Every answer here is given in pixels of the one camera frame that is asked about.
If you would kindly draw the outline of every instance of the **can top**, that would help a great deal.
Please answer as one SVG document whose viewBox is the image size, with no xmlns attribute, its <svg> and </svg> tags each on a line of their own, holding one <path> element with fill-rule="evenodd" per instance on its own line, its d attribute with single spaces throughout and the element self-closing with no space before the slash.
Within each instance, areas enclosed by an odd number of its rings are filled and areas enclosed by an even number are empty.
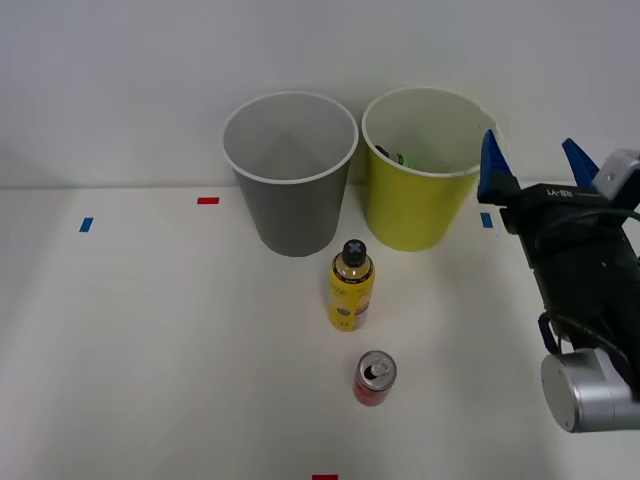
<svg viewBox="0 0 640 480">
<path fill-rule="evenodd" d="M 342 248 L 342 261 L 349 267 L 361 267 L 367 261 L 367 246 L 360 240 L 349 240 Z"/>
<path fill-rule="evenodd" d="M 396 381 L 397 374 L 396 362 L 380 350 L 365 353 L 358 363 L 358 376 L 371 390 L 388 390 Z"/>
</svg>

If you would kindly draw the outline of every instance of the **bottle label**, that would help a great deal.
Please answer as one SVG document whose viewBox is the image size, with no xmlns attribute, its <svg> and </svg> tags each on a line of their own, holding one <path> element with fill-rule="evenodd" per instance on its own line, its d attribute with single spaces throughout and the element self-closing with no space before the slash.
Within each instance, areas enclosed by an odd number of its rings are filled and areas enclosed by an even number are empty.
<svg viewBox="0 0 640 480">
<path fill-rule="evenodd" d="M 329 319 L 338 330 L 351 332 L 364 324 L 374 278 L 373 262 L 369 272 L 357 280 L 342 277 L 335 268 L 335 260 L 332 262 L 329 275 Z"/>
</svg>

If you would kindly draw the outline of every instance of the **bottle cap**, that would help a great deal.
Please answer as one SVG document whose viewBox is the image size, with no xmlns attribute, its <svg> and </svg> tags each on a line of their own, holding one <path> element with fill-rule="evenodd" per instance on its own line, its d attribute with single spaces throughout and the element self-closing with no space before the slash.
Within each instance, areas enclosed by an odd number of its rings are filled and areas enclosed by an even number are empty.
<svg viewBox="0 0 640 480">
<path fill-rule="evenodd" d="M 360 240 L 349 240 L 342 249 L 342 261 L 349 267 L 361 267 L 367 261 L 367 247 Z"/>
</svg>

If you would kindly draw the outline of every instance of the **yellow bottle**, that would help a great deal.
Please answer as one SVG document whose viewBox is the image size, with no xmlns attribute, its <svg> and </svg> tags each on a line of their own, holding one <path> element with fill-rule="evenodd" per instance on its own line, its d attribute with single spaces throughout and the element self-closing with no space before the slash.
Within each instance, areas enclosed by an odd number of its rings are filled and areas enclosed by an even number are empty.
<svg viewBox="0 0 640 480">
<path fill-rule="evenodd" d="M 360 240 L 349 240 L 331 263 L 329 319 L 343 332 L 362 327 L 375 278 L 373 261 Z"/>
</svg>

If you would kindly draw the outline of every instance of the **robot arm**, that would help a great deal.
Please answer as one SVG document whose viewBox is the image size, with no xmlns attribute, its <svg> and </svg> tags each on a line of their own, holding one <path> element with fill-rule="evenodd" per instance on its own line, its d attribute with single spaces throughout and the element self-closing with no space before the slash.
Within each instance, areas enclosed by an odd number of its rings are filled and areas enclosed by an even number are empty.
<svg viewBox="0 0 640 480">
<path fill-rule="evenodd" d="M 618 150 L 599 171 L 572 140 L 563 148 L 577 186 L 521 189 L 488 131 L 478 201 L 503 207 L 538 283 L 555 420 L 569 432 L 640 429 L 640 266 L 622 229 L 640 219 L 640 152 Z"/>
</svg>

